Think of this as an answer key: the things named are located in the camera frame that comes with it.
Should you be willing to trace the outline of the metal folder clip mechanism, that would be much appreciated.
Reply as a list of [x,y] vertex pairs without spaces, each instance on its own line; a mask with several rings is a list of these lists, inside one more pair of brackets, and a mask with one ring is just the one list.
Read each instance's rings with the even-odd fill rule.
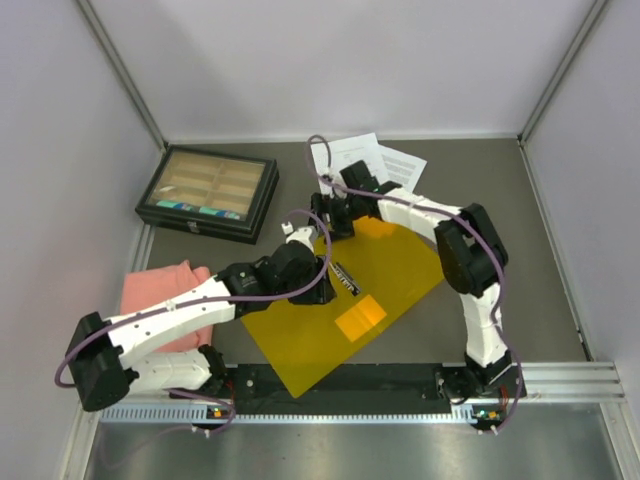
[[340,283],[351,293],[352,296],[357,297],[361,294],[359,284],[339,262],[331,262],[330,268]]

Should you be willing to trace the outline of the yellow plastic folder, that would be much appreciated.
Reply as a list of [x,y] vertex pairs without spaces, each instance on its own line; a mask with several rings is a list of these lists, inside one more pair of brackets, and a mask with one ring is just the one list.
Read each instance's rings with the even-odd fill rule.
[[357,297],[329,266],[335,299],[326,305],[286,300],[243,324],[287,390],[301,396],[375,339],[440,284],[437,253],[416,233],[373,218],[354,223],[355,236],[333,244],[339,262],[361,288]]

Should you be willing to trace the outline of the black compartment display box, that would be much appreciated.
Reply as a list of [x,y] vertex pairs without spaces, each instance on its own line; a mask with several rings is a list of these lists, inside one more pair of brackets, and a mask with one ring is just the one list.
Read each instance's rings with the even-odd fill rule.
[[[212,238],[257,242],[279,181],[277,161],[171,145],[135,207],[147,225]],[[185,202],[193,211],[160,208]],[[201,214],[200,207],[237,212],[242,220]]]

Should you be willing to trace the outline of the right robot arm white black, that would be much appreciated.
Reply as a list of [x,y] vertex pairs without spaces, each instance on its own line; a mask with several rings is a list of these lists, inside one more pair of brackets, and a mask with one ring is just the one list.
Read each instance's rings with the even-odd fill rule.
[[442,376],[441,391],[457,403],[492,394],[512,365],[500,311],[509,257],[486,209],[477,203],[446,206],[393,181],[381,183],[364,161],[340,175],[341,184],[328,174],[318,176],[329,192],[312,197],[314,210],[340,239],[353,235],[355,220],[370,217],[409,229],[435,245],[444,278],[460,295],[467,331],[465,366],[457,375]]

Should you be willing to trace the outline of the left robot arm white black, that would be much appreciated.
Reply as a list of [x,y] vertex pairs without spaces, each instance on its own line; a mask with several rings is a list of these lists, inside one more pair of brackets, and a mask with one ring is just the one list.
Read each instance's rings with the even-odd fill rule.
[[233,263],[188,292],[133,314],[82,317],[71,336],[61,370],[86,412],[110,407],[132,393],[142,373],[138,361],[203,327],[265,311],[280,300],[324,305],[334,292],[330,257],[299,241],[279,246],[254,262]]

